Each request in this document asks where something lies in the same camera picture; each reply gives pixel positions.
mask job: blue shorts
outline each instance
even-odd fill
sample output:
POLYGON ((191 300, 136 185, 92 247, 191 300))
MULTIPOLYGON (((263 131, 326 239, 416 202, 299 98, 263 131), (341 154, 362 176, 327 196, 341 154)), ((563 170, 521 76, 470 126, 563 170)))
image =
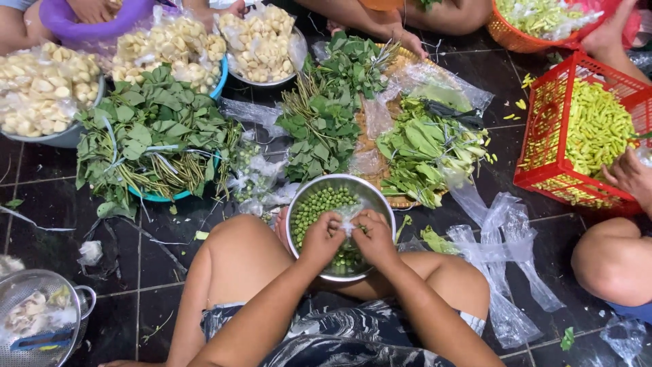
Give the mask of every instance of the blue shorts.
MULTIPOLYGON (((652 221, 650 221, 647 215, 638 214, 632 220, 636 223, 638 229, 640 229, 642 236, 652 237, 652 221)), ((611 302, 607 302, 607 304, 621 316, 633 317, 652 325, 652 302, 636 307, 621 306, 611 302)))
POLYGON ((36 3, 37 0, 0 0, 0 5, 6 7, 18 9, 22 12, 25 12, 27 8, 31 7, 36 3))
MULTIPOLYGON (((244 305, 222 304, 203 313, 201 329, 208 342, 244 305)), ((468 313, 458 315, 478 334, 485 322, 468 313)), ((295 311, 286 337, 259 367, 401 366, 454 367, 420 346, 394 300, 365 302, 357 307, 316 310, 309 298, 295 311)))

